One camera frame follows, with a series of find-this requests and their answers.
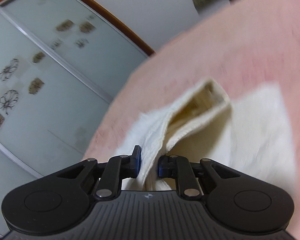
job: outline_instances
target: folded fabric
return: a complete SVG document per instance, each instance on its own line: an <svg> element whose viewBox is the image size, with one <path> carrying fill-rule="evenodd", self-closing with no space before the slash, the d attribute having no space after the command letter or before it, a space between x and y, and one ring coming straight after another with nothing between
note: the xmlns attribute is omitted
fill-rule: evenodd
<svg viewBox="0 0 300 240"><path fill-rule="evenodd" d="M211 158L269 182L293 195L295 160L291 127L276 84L264 84L230 102L212 79L199 82L164 108L141 114L115 155L142 148L136 179L125 190L170 190L173 181L158 179L161 155L181 155L191 162Z"/></svg>

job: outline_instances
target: white garment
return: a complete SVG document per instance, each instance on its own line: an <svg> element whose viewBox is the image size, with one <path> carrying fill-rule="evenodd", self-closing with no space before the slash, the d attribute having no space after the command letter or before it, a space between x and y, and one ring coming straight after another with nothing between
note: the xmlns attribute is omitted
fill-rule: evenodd
<svg viewBox="0 0 300 240"><path fill-rule="evenodd" d="M157 177L161 155L190 162L210 158L293 194L295 160L292 132L277 84L264 84L232 104L211 79L189 89L164 108L141 114L115 155L142 148L141 170L125 179L125 190L170 190Z"/></svg>

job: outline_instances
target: pink bedsheet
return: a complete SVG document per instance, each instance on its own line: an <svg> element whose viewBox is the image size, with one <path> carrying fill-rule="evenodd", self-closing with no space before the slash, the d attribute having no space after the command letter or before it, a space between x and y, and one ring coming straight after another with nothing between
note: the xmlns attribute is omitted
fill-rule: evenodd
<svg viewBox="0 0 300 240"><path fill-rule="evenodd" d="M164 46L130 77L85 157L106 162L140 112L165 106L206 76L232 99L265 81L280 84L298 165L288 231L300 240L300 0L238 0Z"/></svg>

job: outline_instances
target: white wall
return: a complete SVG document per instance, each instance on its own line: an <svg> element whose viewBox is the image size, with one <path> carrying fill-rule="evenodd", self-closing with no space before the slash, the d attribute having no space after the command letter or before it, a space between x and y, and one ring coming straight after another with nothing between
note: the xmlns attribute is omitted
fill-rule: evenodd
<svg viewBox="0 0 300 240"><path fill-rule="evenodd" d="M199 21L192 0L95 0L154 50Z"/></svg>

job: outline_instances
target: silver rivet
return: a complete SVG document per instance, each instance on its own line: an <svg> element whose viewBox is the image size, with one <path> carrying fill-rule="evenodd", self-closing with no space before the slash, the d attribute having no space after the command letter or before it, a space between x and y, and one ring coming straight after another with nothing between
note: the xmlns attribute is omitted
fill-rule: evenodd
<svg viewBox="0 0 300 240"><path fill-rule="evenodd" d="M188 188L184 191L184 194L188 197L196 197L200 194L200 191L195 188Z"/></svg>
<svg viewBox="0 0 300 240"><path fill-rule="evenodd" d="M109 189L99 189L97 192L96 192L96 195L98 197L109 197L110 195L112 194L112 191L109 190Z"/></svg>

